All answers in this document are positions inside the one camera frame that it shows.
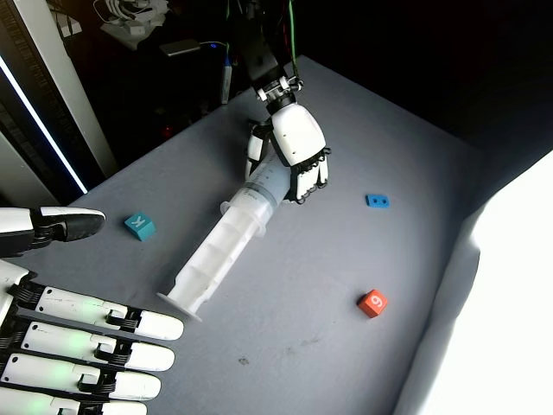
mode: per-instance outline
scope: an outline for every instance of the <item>blue lego brick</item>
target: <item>blue lego brick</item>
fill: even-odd
[[[142,212],[133,214],[124,225],[140,240],[146,240],[156,232],[156,225],[152,219]]]
[[[390,207],[390,201],[384,195],[367,195],[366,204],[371,208],[387,209]]]

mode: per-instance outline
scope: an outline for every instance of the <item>large plastic syringe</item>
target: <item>large plastic syringe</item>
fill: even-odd
[[[175,287],[158,295],[200,320],[198,308],[217,290],[238,256],[265,225],[288,193],[289,169],[268,155],[231,201],[221,204],[223,217],[175,278]]]

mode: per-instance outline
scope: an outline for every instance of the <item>white light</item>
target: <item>white light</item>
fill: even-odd
[[[56,142],[54,141],[54,139],[52,138],[52,136],[48,132],[48,129],[46,128],[46,125],[44,125],[42,123],[41,119],[39,118],[38,114],[35,111],[35,108],[33,108],[31,103],[29,102],[29,100],[25,96],[25,93],[23,92],[23,90],[21,89],[19,84],[17,83],[16,78],[14,78],[14,75],[11,73],[10,69],[8,68],[8,65],[6,65],[6,62],[4,62],[2,56],[0,56],[0,67],[2,68],[4,74],[6,75],[6,78],[8,78],[8,80],[10,81],[10,84],[16,90],[16,93],[19,96],[19,99],[23,102],[23,104],[27,108],[27,111],[29,111],[29,113],[31,114],[31,117],[33,117],[33,119],[35,120],[36,124],[38,125],[38,128],[41,129],[42,134],[44,134],[44,137],[46,137],[46,139],[48,140],[48,142],[50,143],[50,145],[54,149],[55,154],[58,155],[58,157],[60,158],[63,165],[66,166],[67,171],[69,172],[71,177],[75,180],[75,182],[77,183],[77,186],[79,186],[79,188],[83,192],[83,194],[86,195],[86,193],[88,193],[88,190],[86,190],[85,185],[79,179],[79,177],[77,176],[77,173],[75,173],[75,170],[73,170],[73,167],[71,167],[71,164],[69,164],[68,160],[66,159],[66,157],[61,152],[60,147],[58,147],[58,144],[56,144]]]

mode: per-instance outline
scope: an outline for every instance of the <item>orange cube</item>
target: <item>orange cube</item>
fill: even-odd
[[[379,316],[380,313],[386,308],[388,300],[384,297],[380,291],[372,290],[357,304],[360,309],[363,310],[370,318]]]

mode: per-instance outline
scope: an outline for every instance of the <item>gray table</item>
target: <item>gray table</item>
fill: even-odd
[[[330,184],[305,205],[281,206],[210,302],[169,343],[177,354],[148,403],[164,415],[360,415],[394,406],[460,219],[474,156],[460,141],[307,59],[298,100],[333,148]],[[243,93],[75,206],[105,212],[99,235],[55,243],[17,264],[38,282],[179,313],[156,296],[219,219],[243,181]],[[367,193],[390,197],[372,209]],[[140,242],[123,220],[144,211],[157,233]],[[377,288],[389,300],[369,320],[355,305]]]

